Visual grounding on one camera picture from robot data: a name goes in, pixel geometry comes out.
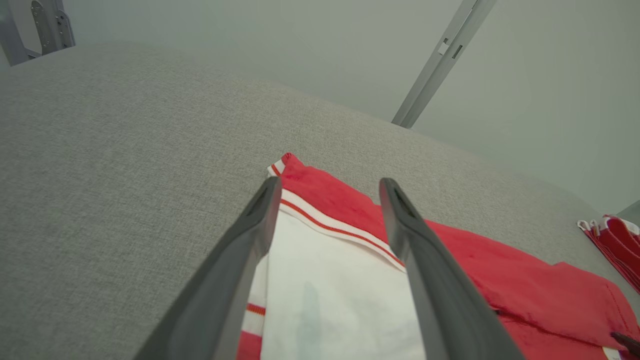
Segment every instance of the red garment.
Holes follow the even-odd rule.
[[[604,216],[600,225],[578,226],[609,260],[611,265],[640,293],[640,235],[632,233],[622,219]]]
[[[379,206],[330,174],[306,167],[294,155],[272,166],[283,188],[331,218],[387,242]],[[505,325],[525,356],[606,360],[602,347],[624,349],[611,336],[640,339],[631,306],[610,281],[566,263],[549,265],[505,244],[426,220]],[[243,344],[259,353],[255,338]],[[256,359],[241,357],[238,359]]]

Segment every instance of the textured gray fabric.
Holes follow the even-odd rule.
[[[285,86],[120,43],[0,73],[0,358],[127,359],[287,151],[640,297],[550,184]]]

